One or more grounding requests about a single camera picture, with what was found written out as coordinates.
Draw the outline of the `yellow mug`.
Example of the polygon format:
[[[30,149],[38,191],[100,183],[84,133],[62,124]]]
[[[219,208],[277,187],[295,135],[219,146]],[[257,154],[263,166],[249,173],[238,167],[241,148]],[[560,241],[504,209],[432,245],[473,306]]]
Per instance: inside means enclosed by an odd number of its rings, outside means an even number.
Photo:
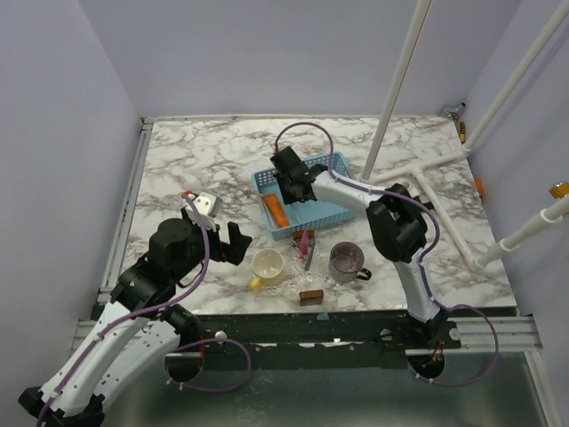
[[[252,259],[252,291],[279,284],[284,276],[284,258],[275,249],[262,249]]]

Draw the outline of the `grey toothbrush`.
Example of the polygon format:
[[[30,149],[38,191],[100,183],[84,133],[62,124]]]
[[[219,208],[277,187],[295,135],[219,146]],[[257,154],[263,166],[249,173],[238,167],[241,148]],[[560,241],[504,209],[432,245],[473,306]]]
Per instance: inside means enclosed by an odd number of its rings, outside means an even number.
[[[307,258],[306,258],[306,262],[305,262],[305,265],[304,265],[304,270],[305,270],[305,271],[309,271],[309,270],[310,270],[311,263],[312,263],[313,256],[314,256],[314,252],[315,252],[315,247],[316,247],[316,239],[313,239],[313,240],[311,241],[311,243],[309,244],[309,252],[308,252],[308,255],[307,255]]]

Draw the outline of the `mauve mug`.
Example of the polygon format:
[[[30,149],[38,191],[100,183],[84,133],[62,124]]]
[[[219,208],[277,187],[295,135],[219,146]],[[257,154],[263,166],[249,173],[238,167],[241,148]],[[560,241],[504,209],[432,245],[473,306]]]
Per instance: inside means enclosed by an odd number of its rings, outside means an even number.
[[[333,280],[346,284],[354,280],[369,281],[372,273],[364,267],[365,255],[352,242],[336,244],[329,255],[328,270]]]

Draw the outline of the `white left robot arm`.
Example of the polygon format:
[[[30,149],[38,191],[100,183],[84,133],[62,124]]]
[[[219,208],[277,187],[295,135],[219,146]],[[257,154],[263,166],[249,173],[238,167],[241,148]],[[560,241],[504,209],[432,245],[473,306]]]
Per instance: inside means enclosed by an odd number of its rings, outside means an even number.
[[[252,238],[228,224],[229,241],[220,240],[211,218],[183,214],[161,222],[148,251],[124,271],[96,324],[52,379],[25,389],[19,404],[39,426],[99,426],[114,398],[156,359],[172,350],[197,351],[226,342],[207,336],[199,319],[180,305],[177,289],[193,269],[193,292],[210,262],[239,265]]]

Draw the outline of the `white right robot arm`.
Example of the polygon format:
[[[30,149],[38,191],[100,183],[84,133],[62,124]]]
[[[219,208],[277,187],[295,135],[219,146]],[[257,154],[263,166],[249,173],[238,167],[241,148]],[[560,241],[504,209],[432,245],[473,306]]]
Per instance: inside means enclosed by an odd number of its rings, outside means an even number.
[[[394,263],[405,292],[411,342],[422,349],[441,338],[436,322],[442,307],[433,296],[424,257],[428,226],[423,217],[429,212],[409,196],[405,187],[389,189],[370,186],[338,175],[330,165],[308,166],[290,147],[280,149],[270,161],[276,181],[287,205],[322,201],[340,205],[368,221],[373,243],[379,253]]]

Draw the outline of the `light blue perforated basket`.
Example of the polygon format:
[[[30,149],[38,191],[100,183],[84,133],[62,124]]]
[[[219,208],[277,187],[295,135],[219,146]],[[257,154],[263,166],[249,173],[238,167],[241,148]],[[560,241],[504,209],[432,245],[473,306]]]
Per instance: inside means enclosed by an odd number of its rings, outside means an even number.
[[[375,195],[357,192],[350,186],[340,184],[336,186],[336,189],[341,192],[339,196],[330,197],[331,191],[325,187],[324,200],[309,200],[286,205],[275,175],[275,168],[264,169],[252,174],[252,185],[257,192],[260,212],[274,240],[288,238],[294,231],[332,227],[357,216],[363,216],[369,203],[378,198]],[[287,227],[280,227],[277,224],[275,217],[263,201],[263,196],[271,194],[277,196],[289,222]]]

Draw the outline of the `orange yellow clamp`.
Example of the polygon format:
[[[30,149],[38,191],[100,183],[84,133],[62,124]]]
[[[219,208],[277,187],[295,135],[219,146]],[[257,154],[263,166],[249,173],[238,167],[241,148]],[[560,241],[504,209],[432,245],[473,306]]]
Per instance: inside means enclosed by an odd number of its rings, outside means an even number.
[[[560,181],[555,183],[550,189],[549,194],[554,199],[561,199],[569,195],[569,182]]]

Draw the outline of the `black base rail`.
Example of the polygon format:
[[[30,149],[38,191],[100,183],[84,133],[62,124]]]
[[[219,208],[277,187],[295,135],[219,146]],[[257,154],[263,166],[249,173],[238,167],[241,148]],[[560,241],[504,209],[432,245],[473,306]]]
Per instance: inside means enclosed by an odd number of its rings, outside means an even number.
[[[404,369],[406,352],[460,348],[455,322],[438,315],[423,326],[403,310],[191,316],[184,344],[204,339],[198,353],[210,370],[382,367]]]

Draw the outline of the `white pvc pipe frame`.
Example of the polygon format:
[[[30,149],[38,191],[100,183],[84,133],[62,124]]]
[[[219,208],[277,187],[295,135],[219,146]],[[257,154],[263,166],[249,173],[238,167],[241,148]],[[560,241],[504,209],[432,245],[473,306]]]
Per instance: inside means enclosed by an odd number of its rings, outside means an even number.
[[[463,150],[447,118],[394,118],[373,181],[411,181],[440,205],[442,237],[427,257],[434,278],[502,284],[560,267],[564,226],[530,237],[484,270],[473,265],[544,209],[548,187],[568,177],[567,2],[435,1],[416,28],[406,90],[458,83],[486,55],[466,98],[475,143]]]

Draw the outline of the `aluminium frame rail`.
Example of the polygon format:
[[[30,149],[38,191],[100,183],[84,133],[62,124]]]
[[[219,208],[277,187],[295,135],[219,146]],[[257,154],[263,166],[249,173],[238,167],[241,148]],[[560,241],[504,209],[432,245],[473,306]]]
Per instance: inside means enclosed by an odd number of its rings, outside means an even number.
[[[446,354],[459,354],[459,353],[494,353],[495,342],[493,338],[493,333],[490,327],[481,318],[452,318],[451,321],[456,323],[455,327],[452,327],[447,340],[443,345],[443,353]],[[500,353],[508,352],[531,352],[531,351],[541,351],[542,344],[541,338],[539,336],[537,326],[535,325],[533,318],[527,317],[498,317],[491,320],[493,327],[496,331],[499,351]],[[92,327],[94,326],[94,321],[80,321],[76,329],[76,336],[72,343],[71,352],[73,354],[80,344],[84,341],[85,337],[88,335]],[[135,342],[137,342],[141,337],[144,338],[147,335],[147,331],[153,328],[152,324],[145,326],[141,332],[138,332],[126,345],[125,348],[130,347]],[[357,341],[342,341],[340,338],[333,338],[332,341],[324,342],[305,342],[300,343],[297,347],[303,349],[311,349],[318,345],[323,345],[324,347],[341,347],[350,345],[361,344],[363,342]],[[458,348],[451,348],[454,344],[460,344]],[[277,348],[283,347],[284,344],[277,344],[276,342],[254,342],[253,349],[255,351],[260,351],[264,348]],[[435,348],[435,344],[429,344],[427,347],[419,348],[415,350],[405,350],[406,356],[419,356],[427,355],[428,349],[432,350]]]

